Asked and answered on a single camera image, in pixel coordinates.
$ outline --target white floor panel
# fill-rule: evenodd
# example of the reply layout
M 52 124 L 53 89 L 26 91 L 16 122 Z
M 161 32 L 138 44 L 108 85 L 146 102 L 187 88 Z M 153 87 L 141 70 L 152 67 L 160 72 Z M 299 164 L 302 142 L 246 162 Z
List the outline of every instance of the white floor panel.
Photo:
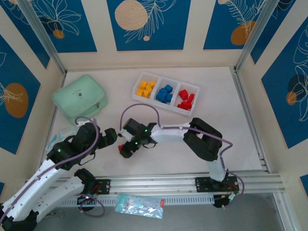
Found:
M 226 167 L 230 170 L 257 170 L 261 164 L 253 138 L 234 85 L 229 67 L 199 68 L 145 68 L 111 69 L 87 72 L 68 72 L 67 85 L 78 77 L 92 76 L 106 91 L 109 104 L 95 117 L 102 130 L 119 129 L 121 113 L 128 106 L 138 103 L 131 98 L 132 89 L 143 72 L 194 84 L 200 87 L 192 117 L 157 107 L 162 124 L 181 124 L 199 117 L 220 131 L 223 138 L 233 142 L 234 147 L 224 154 Z M 156 114 L 151 108 L 137 106 L 127 111 L 123 123 L 134 118 L 147 125 L 156 122 Z M 71 124 L 61 112 L 57 112 L 51 138 L 58 130 Z M 184 143 L 159 143 L 153 149 L 141 147 L 131 158 L 124 159 L 118 146 L 124 144 L 124 138 L 118 138 L 116 144 L 98 150 L 95 160 L 85 164 L 95 176 L 128 176 L 207 172 L 205 161 L 198 158 Z

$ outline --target yellow block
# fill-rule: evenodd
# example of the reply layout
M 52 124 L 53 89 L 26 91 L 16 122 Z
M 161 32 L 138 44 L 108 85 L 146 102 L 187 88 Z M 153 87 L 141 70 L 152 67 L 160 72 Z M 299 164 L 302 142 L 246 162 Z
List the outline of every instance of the yellow block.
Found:
M 140 84 L 140 88 L 145 89 L 145 86 L 146 86 L 146 81 L 142 81 Z
M 146 85 L 145 89 L 151 94 L 152 88 L 151 88 L 150 84 Z
M 151 83 L 149 83 L 151 88 L 153 89 L 153 87 L 155 86 L 156 82 L 155 81 L 152 81 Z
M 143 89 L 140 88 L 140 89 L 137 91 L 137 94 L 136 94 L 136 95 L 142 96 L 142 94 L 143 94 Z
M 148 90 L 143 90 L 143 97 L 148 98 L 150 96 L 150 93 Z

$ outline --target mint green pouch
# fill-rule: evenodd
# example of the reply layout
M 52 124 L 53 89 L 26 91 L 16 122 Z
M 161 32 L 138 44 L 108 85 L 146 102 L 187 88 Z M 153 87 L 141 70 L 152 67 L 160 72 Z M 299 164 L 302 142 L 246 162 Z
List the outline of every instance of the mint green pouch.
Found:
M 89 75 L 57 90 L 52 100 L 73 125 L 77 116 L 93 117 L 108 104 L 106 92 Z

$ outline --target floor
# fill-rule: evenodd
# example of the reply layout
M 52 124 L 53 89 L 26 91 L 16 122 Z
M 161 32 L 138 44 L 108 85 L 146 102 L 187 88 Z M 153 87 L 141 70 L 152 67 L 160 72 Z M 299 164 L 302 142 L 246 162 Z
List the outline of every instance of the floor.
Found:
M 109 104 L 95 118 L 102 130 L 118 130 L 120 115 L 128 106 L 138 103 L 131 98 L 132 89 L 142 72 L 149 72 L 200 87 L 196 107 L 191 117 L 157 108 L 162 124 L 182 124 L 199 117 L 220 131 L 223 138 L 233 142 L 224 160 L 230 170 L 256 170 L 261 164 L 254 145 L 229 67 L 202 68 L 148 68 L 68 72 L 64 85 L 89 74 L 106 91 Z M 155 113 L 147 107 L 135 107 L 124 116 L 140 123 L 156 122 Z M 51 138 L 71 124 L 57 112 Z M 139 149 L 130 159 L 124 159 L 117 147 L 125 142 L 118 138 L 116 144 L 97 151 L 96 159 L 85 164 L 95 176 L 129 176 L 207 172 L 206 162 L 199 159 L 185 143 L 159 143 L 153 149 Z
M 36 231 L 282 231 L 272 194 L 244 194 L 226 210 L 212 205 L 166 206 L 163 219 L 119 214 L 108 207 L 103 218 L 89 218 L 77 208 L 64 218 L 42 220 Z M 92 211 L 100 213 L 100 208 Z

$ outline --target robotic arm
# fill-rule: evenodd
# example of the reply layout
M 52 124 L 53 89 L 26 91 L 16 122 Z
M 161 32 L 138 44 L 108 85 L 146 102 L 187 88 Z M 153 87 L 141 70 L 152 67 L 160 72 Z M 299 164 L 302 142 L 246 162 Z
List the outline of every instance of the robotic arm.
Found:
M 119 136 L 125 137 L 127 142 L 119 146 L 120 154 L 124 158 L 130 158 L 143 145 L 166 141 L 185 142 L 191 150 L 201 159 L 206 161 L 210 178 L 213 182 L 223 182 L 226 179 L 226 170 L 218 157 L 222 142 L 206 135 L 201 135 L 192 129 L 207 132 L 213 136 L 222 138 L 219 131 L 199 118 L 194 118 L 190 123 L 181 125 L 165 125 L 159 127 L 156 123 L 148 126 L 129 119 L 120 130 Z
M 3 218 L 3 229 L 5 231 L 33 231 L 37 223 L 60 202 L 81 192 L 84 194 L 91 192 L 96 185 L 95 177 L 86 169 L 80 169 L 63 185 L 46 193 L 51 185 L 74 165 L 81 165 L 83 158 L 88 155 L 95 156 L 97 149 L 112 145 L 117 140 L 117 134 L 113 128 L 105 130 L 105 134 L 103 136 L 99 133 L 96 144 L 81 157 L 59 165 L 40 177 L 41 173 L 48 168 L 89 149 L 96 140 L 95 126 L 92 123 L 86 123 L 79 128 L 77 135 L 67 137 L 63 142 L 55 144 L 39 170 L 17 194 L 1 206 L 0 217 Z

